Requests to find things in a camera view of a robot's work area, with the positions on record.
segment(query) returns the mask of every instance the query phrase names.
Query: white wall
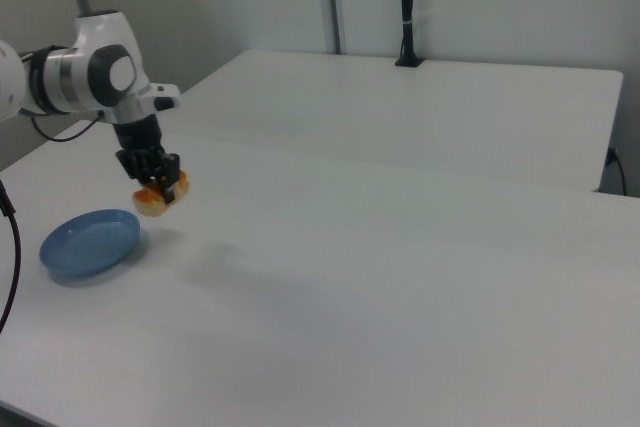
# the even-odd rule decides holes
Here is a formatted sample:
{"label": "white wall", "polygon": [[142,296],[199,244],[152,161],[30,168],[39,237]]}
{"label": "white wall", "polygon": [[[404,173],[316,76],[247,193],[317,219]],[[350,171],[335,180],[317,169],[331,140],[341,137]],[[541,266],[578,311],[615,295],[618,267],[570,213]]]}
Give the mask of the white wall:
{"label": "white wall", "polygon": [[[75,38],[73,22],[77,15],[75,0],[0,0],[0,38],[17,51],[68,45]],[[73,121],[52,117],[43,119],[41,125],[55,135]],[[18,115],[2,122],[0,170],[42,143],[26,117]]]}
{"label": "white wall", "polygon": [[[398,0],[341,0],[349,54],[397,57]],[[640,0],[415,0],[415,38],[431,59],[604,68],[625,75],[612,145],[640,195]],[[619,192],[607,169],[604,187]]]}
{"label": "white wall", "polygon": [[89,0],[129,19],[152,81],[183,90],[250,48],[326,52],[323,0]]}

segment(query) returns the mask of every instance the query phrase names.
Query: blue plate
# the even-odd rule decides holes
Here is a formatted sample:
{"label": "blue plate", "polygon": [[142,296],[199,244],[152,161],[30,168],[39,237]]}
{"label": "blue plate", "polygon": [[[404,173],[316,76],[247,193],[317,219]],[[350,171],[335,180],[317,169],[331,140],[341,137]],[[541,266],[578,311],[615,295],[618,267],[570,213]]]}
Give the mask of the blue plate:
{"label": "blue plate", "polygon": [[79,277],[116,265],[138,243],[140,222],[124,210],[97,210],[65,222],[40,247],[54,274]]}

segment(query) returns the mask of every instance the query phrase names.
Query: white table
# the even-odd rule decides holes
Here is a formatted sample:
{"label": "white table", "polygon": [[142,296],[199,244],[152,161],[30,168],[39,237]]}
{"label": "white table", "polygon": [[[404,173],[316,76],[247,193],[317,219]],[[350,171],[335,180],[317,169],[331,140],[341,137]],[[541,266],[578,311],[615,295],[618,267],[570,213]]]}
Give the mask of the white table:
{"label": "white table", "polygon": [[[84,283],[54,283],[38,248],[70,217],[132,208],[112,129],[2,173],[25,254],[4,403],[69,427],[637,425],[636,200],[164,144],[192,191]],[[4,298],[5,223],[0,252]]]}
{"label": "white table", "polygon": [[597,189],[622,74],[249,51],[166,112],[173,133]]}

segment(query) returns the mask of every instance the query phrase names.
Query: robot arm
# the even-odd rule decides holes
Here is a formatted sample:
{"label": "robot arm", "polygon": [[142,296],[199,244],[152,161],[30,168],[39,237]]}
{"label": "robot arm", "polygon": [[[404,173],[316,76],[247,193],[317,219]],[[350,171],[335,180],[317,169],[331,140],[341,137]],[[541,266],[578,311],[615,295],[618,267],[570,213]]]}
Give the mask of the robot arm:
{"label": "robot arm", "polygon": [[0,121],[26,115],[103,112],[122,147],[116,155],[141,184],[156,181],[165,203],[174,200],[180,158],[160,144],[156,112],[175,107],[175,85],[152,84],[121,12],[96,12],[76,20],[71,48],[51,46],[22,55],[0,41]]}

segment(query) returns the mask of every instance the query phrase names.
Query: bread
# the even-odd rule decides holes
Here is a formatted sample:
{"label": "bread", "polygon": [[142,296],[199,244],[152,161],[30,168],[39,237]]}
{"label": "bread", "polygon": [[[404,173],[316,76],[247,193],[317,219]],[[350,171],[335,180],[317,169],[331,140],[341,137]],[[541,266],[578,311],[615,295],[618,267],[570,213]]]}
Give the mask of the bread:
{"label": "bread", "polygon": [[189,179],[187,174],[180,171],[180,180],[173,186],[173,195],[175,200],[170,204],[164,203],[162,192],[158,188],[158,184],[149,182],[133,194],[133,203],[138,212],[149,217],[157,217],[166,211],[170,206],[182,199],[189,191]]}

